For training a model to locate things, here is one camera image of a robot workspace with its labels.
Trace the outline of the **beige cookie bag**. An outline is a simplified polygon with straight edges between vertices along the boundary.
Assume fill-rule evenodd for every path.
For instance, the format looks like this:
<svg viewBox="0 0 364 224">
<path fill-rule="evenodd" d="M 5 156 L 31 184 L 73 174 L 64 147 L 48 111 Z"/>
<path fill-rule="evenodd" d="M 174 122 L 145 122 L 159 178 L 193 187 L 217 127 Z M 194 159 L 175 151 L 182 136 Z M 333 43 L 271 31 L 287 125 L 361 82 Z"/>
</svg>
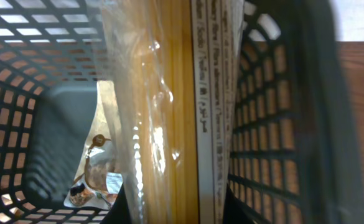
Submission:
<svg viewBox="0 0 364 224">
<path fill-rule="evenodd" d="M 111 81 L 96 84 L 96 110 L 86 137 L 73 185 L 63 204 L 70 208 L 94 207 L 109 210 L 116 201 L 123 183 L 105 117 L 102 99 L 107 93 L 115 96 Z"/>
</svg>

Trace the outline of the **dark grey plastic basket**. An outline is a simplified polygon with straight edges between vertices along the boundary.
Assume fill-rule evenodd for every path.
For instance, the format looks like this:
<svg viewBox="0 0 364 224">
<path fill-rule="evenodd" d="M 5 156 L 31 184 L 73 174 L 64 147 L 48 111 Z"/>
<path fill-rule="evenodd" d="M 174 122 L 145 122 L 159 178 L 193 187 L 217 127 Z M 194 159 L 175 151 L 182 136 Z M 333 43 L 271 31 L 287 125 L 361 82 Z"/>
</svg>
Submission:
<svg viewBox="0 0 364 224">
<path fill-rule="evenodd" d="M 63 204 L 110 81 L 101 2 L 0 1 L 0 223 L 130 223 L 121 188 L 109 210 Z M 243 3 L 225 223 L 364 223 L 329 2 Z"/>
</svg>

